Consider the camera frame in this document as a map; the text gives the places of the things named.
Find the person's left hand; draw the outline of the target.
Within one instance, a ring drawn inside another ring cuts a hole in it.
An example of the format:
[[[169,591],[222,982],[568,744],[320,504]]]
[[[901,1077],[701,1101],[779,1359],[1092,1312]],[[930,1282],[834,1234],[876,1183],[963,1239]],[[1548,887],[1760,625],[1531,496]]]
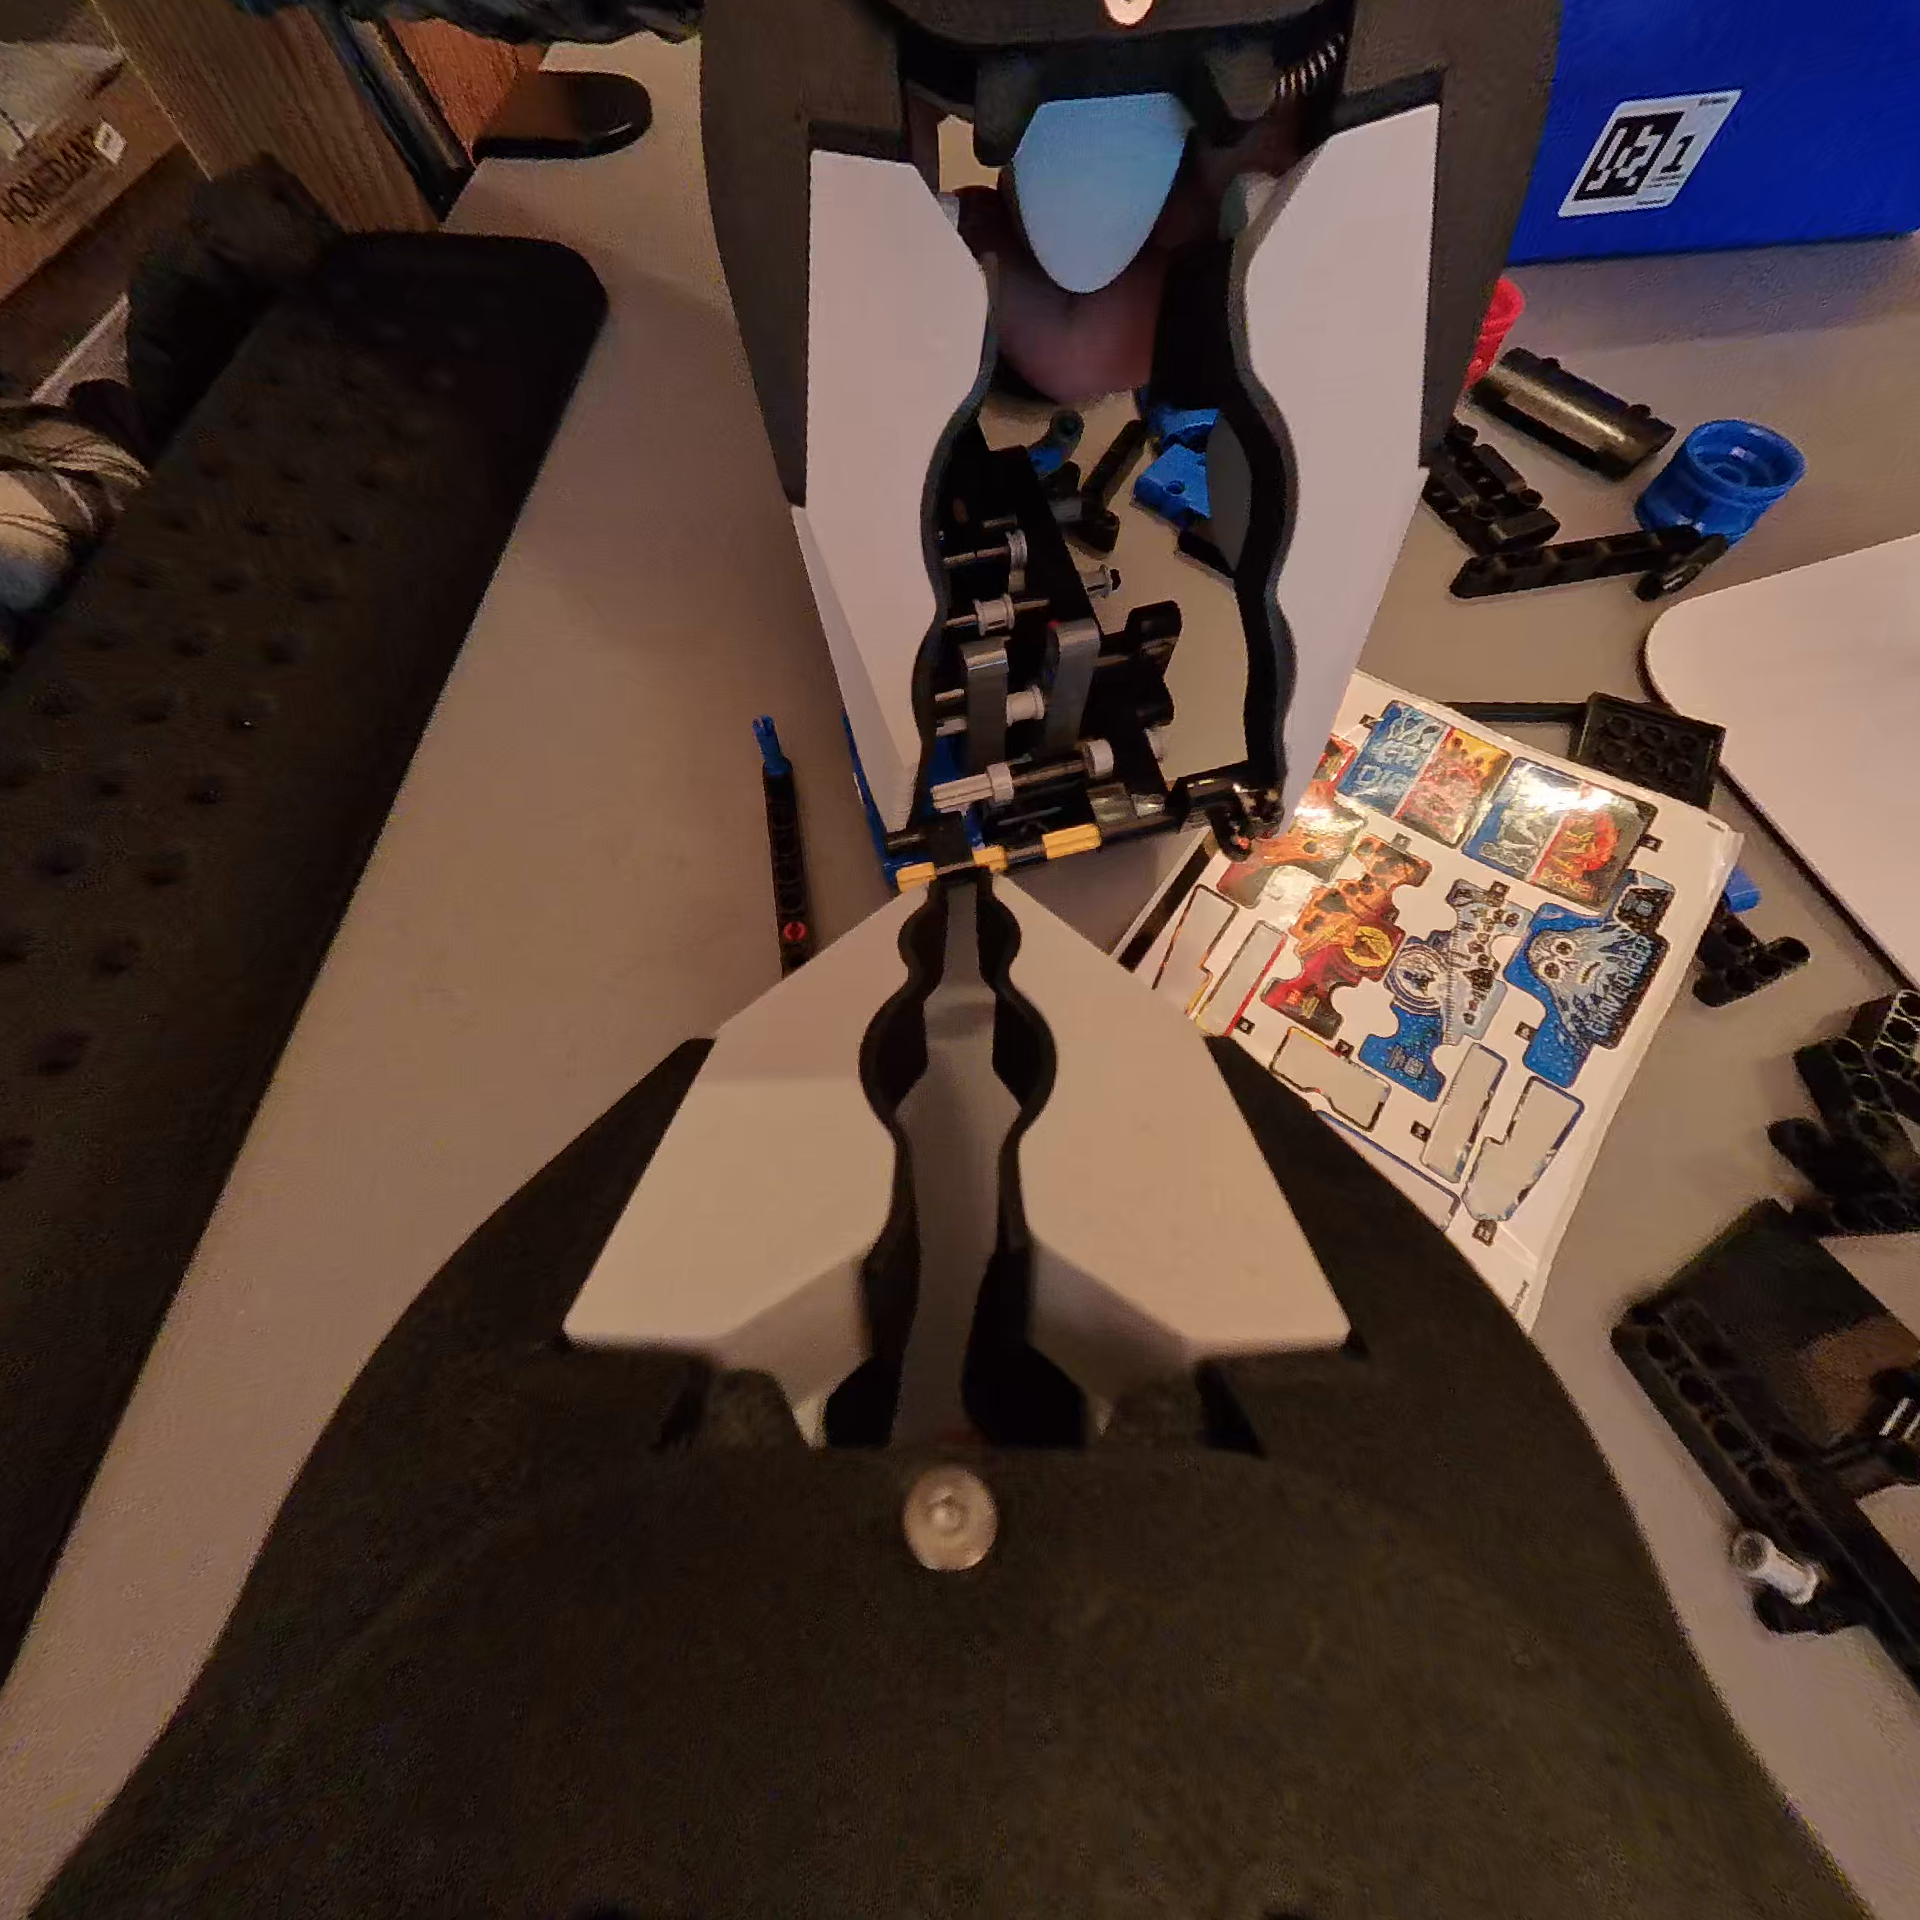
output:
[[[1174,191],[1133,261],[1092,291],[1050,279],[1001,186],[958,191],[958,230],[993,261],[1000,359],[1038,395],[1085,406],[1140,387],[1155,361],[1169,269],[1212,233],[1212,216]]]

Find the white book stand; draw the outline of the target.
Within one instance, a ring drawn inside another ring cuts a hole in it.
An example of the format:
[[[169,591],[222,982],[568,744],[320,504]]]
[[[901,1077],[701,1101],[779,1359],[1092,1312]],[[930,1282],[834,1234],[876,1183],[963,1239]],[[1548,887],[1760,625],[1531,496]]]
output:
[[[1856,934],[1917,984],[1917,536],[1684,599],[1648,687],[1724,728],[1720,768]]]

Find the long black holed beam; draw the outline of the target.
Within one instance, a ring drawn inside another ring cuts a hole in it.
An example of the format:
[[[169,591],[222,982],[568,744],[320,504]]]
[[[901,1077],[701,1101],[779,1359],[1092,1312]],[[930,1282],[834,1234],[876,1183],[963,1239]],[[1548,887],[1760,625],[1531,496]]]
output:
[[[776,934],[781,976],[795,973],[816,953],[800,789],[784,752],[761,746],[761,798],[773,863]]]

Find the colourful sticker sheet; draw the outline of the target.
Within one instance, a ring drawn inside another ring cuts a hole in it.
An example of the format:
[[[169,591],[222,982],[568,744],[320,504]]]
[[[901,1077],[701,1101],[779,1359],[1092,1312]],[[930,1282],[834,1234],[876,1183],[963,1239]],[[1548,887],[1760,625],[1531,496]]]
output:
[[[1737,863],[1707,808],[1357,671],[1293,815],[1196,833],[1117,959],[1235,1039],[1531,1328]]]

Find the black holed frame pieces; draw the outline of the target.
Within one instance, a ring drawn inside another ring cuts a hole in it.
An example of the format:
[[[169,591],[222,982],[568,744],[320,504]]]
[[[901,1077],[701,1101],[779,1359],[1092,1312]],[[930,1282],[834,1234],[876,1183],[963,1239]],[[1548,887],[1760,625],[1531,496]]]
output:
[[[1800,1175],[1789,1217],[1816,1237],[1917,1232],[1917,991],[1856,1007],[1845,1031],[1793,1055],[1813,1118],[1782,1118],[1766,1143]]]

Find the black studded plate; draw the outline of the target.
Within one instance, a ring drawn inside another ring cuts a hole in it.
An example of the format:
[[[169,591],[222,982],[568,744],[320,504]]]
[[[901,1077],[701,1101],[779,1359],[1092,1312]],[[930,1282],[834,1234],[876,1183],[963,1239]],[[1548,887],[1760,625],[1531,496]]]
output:
[[[1658,703],[1593,693],[1572,725],[1571,758],[1597,774],[1709,808],[1725,727]]]

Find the black yellow axle subassembly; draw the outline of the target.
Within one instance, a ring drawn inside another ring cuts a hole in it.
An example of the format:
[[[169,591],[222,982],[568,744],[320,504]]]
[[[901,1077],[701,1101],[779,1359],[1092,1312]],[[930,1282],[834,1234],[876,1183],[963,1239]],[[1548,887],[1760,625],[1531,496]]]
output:
[[[889,881],[910,890],[963,867],[1020,873],[1045,862],[1201,830],[1246,850],[1280,819],[1283,791],[1230,773],[1096,774],[1082,758],[1000,760],[984,774],[938,781],[901,827],[872,807],[872,838]]]

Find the blue toy wheel hub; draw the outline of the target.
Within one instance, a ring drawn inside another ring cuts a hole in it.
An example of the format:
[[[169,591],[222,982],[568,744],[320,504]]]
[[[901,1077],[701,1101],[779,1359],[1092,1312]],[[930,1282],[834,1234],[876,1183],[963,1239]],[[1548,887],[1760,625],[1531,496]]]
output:
[[[1650,531],[1688,527],[1739,543],[1805,474],[1809,462],[1778,429],[1717,418],[1696,425],[1637,501]]]

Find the blue storage bin with tag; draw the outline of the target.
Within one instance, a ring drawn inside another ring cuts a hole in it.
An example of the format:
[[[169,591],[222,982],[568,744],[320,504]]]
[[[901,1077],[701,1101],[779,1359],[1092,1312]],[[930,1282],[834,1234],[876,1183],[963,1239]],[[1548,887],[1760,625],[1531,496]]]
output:
[[[1564,3],[1512,264],[1915,226],[1915,1]]]

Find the short black beam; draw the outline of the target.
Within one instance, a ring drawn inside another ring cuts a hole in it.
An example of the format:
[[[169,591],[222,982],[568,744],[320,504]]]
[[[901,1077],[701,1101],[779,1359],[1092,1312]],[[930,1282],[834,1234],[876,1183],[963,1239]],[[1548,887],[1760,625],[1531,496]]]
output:
[[[1084,486],[1074,498],[1074,512],[1065,523],[1068,536],[1098,557],[1113,552],[1120,521],[1116,498],[1147,453],[1147,426],[1130,418],[1112,446],[1096,459]]]

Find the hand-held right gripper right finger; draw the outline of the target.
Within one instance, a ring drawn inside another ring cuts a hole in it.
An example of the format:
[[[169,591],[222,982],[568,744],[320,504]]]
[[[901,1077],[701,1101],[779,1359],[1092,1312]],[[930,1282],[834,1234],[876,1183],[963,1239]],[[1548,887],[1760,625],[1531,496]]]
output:
[[[1198,1025],[1008,880],[976,885],[1016,1101],[976,1296],[976,1427],[1082,1441],[1220,1359],[1336,1352],[1324,1265]]]

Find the wooden cabinet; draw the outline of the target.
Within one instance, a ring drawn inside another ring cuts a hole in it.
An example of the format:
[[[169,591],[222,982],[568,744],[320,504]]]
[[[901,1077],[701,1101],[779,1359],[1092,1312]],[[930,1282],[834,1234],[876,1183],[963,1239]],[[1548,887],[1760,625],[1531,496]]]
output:
[[[440,223],[317,24],[229,1],[93,9],[205,176],[273,158],[349,230]]]

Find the black blue toy car chassis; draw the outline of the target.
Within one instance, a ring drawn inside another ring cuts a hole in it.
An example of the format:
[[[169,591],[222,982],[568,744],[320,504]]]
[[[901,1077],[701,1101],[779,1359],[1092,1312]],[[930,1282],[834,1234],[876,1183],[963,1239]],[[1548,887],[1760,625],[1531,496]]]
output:
[[[1084,425],[1061,411],[1038,438],[995,448],[973,422],[952,448],[930,519],[944,623],[921,670],[912,814],[938,781],[1000,760],[1080,758],[1096,776],[1152,773],[1165,784],[1210,774],[1169,768],[1181,607],[1142,603],[1106,631],[1099,611],[1120,591],[1116,549],[1098,557],[1068,536],[1092,469],[1074,459]]]

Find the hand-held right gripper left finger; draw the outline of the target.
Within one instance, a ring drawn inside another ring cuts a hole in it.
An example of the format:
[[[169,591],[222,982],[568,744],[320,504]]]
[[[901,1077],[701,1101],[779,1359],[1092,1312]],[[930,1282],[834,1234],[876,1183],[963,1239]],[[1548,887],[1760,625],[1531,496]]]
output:
[[[925,1069],[939,895],[901,895],[726,1018],[562,1331],[777,1381],[834,1443],[893,1435],[921,1237],[897,1125]]]

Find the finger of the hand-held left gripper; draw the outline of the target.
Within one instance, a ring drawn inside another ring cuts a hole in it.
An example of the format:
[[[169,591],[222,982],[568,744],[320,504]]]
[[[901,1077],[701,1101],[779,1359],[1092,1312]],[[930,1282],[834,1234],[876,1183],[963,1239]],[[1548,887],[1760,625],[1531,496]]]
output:
[[[1220,215],[1244,470],[1218,506],[1246,642],[1244,781],[1300,800],[1424,485],[1440,111],[1333,131],[1284,176],[1244,173]]]
[[[806,162],[806,446],[790,512],[860,773],[886,833],[917,803],[938,470],[986,387],[989,280],[906,159]]]

